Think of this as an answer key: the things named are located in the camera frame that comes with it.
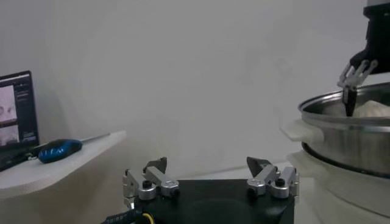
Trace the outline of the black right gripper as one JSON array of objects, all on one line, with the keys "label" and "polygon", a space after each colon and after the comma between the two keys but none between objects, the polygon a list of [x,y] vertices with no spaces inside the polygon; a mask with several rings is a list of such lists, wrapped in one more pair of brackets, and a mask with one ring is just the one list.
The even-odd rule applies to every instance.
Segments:
[{"label": "black right gripper", "polygon": [[346,116],[353,116],[357,88],[369,75],[389,72],[389,4],[367,5],[363,15],[369,20],[365,48],[350,59],[339,76]]}]

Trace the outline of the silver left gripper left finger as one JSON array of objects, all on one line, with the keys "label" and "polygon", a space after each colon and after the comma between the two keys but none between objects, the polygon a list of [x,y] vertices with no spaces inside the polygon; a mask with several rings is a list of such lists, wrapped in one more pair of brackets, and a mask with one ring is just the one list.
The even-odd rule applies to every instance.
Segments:
[{"label": "silver left gripper left finger", "polygon": [[136,200],[152,201],[158,196],[177,198],[180,184],[166,174],[167,165],[167,157],[162,157],[149,161],[142,170],[126,169],[122,176],[124,204],[133,207]]}]

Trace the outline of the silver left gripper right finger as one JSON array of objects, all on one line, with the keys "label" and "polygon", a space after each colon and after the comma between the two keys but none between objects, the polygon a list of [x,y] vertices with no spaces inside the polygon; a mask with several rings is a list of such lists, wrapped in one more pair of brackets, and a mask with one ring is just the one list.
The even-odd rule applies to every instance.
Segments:
[{"label": "silver left gripper right finger", "polygon": [[299,173],[295,167],[280,170],[266,159],[247,157],[247,165],[252,178],[247,180],[250,197],[258,198],[267,192],[274,198],[299,196]]}]

